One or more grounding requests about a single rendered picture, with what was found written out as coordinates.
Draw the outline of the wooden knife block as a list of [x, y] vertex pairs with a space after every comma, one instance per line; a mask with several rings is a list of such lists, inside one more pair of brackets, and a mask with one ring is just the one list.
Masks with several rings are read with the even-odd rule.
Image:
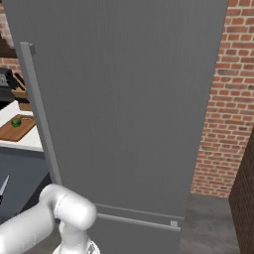
[[24, 79], [18, 74], [14, 74], [14, 79], [18, 82], [17, 88], [12, 90], [13, 95], [18, 101], [19, 108], [22, 111], [31, 111], [32, 105], [28, 98], [28, 92]]

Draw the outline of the grey fridge upper door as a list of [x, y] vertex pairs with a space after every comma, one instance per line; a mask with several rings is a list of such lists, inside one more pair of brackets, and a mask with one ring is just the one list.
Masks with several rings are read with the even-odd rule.
[[228, 0], [2, 0], [36, 74], [62, 185], [183, 216]]

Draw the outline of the wooden cutting board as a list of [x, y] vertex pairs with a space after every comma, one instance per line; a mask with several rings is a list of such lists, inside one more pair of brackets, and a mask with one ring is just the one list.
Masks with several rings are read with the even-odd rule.
[[[19, 127], [13, 127], [11, 125], [11, 120], [13, 118], [20, 118], [22, 124]], [[18, 142], [28, 134], [35, 125], [36, 120], [33, 116], [17, 114], [0, 127], [0, 140]]]

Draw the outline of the black countertop appliance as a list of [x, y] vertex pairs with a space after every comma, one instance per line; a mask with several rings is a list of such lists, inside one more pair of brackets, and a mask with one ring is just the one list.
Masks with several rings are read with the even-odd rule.
[[12, 102], [15, 100], [11, 87], [7, 83], [6, 73], [8, 68], [0, 67], [0, 101]]

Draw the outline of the dark grey base cupboard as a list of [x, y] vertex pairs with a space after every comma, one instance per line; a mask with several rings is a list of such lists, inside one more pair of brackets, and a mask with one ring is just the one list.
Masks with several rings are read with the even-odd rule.
[[31, 208], [51, 177], [42, 152], [0, 147], [0, 188], [10, 175], [0, 204], [0, 224]]

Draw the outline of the grey fridge lower drawer front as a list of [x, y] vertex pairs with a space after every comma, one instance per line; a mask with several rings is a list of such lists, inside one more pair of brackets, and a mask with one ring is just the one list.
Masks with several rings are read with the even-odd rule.
[[[182, 216], [167, 215], [105, 204], [97, 213], [133, 218], [182, 228]], [[178, 254], [181, 232], [96, 218], [88, 230], [101, 254]]]

